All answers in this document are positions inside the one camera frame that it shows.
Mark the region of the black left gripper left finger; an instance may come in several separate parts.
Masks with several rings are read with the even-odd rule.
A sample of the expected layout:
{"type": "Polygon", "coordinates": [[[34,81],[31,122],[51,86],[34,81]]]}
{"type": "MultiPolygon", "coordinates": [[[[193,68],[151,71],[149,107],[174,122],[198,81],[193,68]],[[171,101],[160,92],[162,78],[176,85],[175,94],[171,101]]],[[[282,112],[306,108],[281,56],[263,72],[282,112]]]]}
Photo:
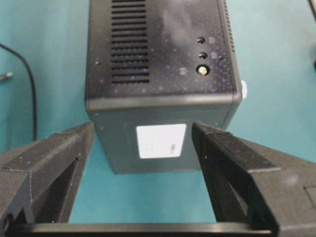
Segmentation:
{"type": "Polygon", "coordinates": [[[68,223],[95,136],[90,121],[0,154],[0,235],[68,223]]]}

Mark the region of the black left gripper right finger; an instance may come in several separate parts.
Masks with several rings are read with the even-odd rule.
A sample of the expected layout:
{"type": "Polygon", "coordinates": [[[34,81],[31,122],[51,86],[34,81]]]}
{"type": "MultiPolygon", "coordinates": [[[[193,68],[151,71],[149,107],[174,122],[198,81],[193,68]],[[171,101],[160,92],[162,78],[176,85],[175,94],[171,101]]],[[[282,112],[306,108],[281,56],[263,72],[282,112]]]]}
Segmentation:
{"type": "Polygon", "coordinates": [[[316,234],[316,165],[201,122],[192,141],[218,222],[274,237],[316,234]]]}

